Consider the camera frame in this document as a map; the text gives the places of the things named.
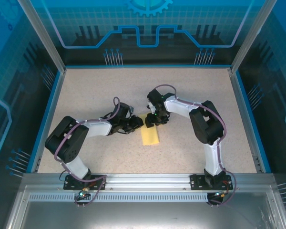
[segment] robotic arm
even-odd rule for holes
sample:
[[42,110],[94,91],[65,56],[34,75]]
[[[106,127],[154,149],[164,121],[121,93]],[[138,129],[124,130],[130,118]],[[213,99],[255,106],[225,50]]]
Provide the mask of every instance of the robotic arm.
[[210,101],[205,101],[204,103],[189,102],[177,98],[172,93],[161,95],[156,89],[149,92],[147,98],[147,108],[152,111],[145,120],[147,128],[153,125],[166,124],[170,113],[177,113],[189,118],[196,137],[204,145],[206,159],[204,169],[205,181],[210,187],[221,184],[225,177],[225,172],[219,165],[217,142],[224,135],[224,128],[211,112],[195,105],[201,104],[219,115],[213,103]]
[[[86,138],[93,136],[108,136],[114,133],[129,134],[143,125],[141,118],[133,115],[133,108],[127,104],[120,103],[115,106],[113,112],[93,122],[85,122],[79,125],[66,142],[62,145],[57,157],[62,161],[64,167],[79,179],[90,180],[91,172],[79,157],[79,151]],[[108,121],[107,117],[116,115]],[[57,125],[54,131],[47,138],[45,147],[54,155],[58,146],[67,135],[67,133],[80,122],[70,116],[66,116]]]

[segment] speckled work surface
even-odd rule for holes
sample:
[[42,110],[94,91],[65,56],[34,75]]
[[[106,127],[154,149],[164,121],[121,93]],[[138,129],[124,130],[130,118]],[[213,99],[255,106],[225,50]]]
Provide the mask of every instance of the speckled work surface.
[[[227,126],[222,143],[224,166],[235,173],[256,172],[227,69],[68,69],[50,132],[67,115],[84,120],[111,112],[115,96],[133,106],[135,114],[147,113],[147,94],[163,83],[175,86],[180,98],[212,101]],[[168,87],[159,91],[172,92]],[[157,129],[160,143],[153,146],[142,145],[140,130],[129,135],[88,138],[80,157],[93,173],[203,172],[204,148],[189,119],[171,114],[169,123]],[[62,170],[45,149],[39,173]]]

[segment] yellow block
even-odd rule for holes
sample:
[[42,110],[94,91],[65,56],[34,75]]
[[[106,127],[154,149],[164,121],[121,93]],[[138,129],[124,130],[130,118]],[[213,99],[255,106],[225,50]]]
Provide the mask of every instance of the yellow block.
[[140,118],[142,118],[144,122],[144,126],[142,126],[141,129],[141,135],[142,135],[142,142],[143,146],[149,146],[159,143],[159,137],[156,125],[153,127],[147,128],[145,125],[145,118],[147,114],[140,115]]

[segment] white arm segment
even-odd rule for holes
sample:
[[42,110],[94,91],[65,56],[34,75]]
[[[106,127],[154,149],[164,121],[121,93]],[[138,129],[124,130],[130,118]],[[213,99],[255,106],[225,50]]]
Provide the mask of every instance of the white arm segment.
[[[171,96],[171,97],[167,98],[167,100],[164,102],[164,106],[168,112],[177,113],[177,114],[182,115],[188,119],[190,119],[190,116],[189,116],[190,111],[198,108],[198,106],[188,105],[188,104],[185,104],[185,103],[178,101],[175,98],[175,96]],[[212,176],[218,175],[222,171],[222,169],[219,166],[219,161],[218,161],[217,141],[218,140],[216,140],[212,146],[209,144],[204,144],[205,169]],[[222,151],[221,151],[221,145],[220,145],[220,159],[222,161],[221,152]]]
[[[86,138],[100,135],[107,136],[112,127],[112,125],[107,121],[84,123],[83,125],[89,128]],[[75,176],[80,179],[83,179],[88,172],[87,166],[83,163],[79,155],[65,165]]]

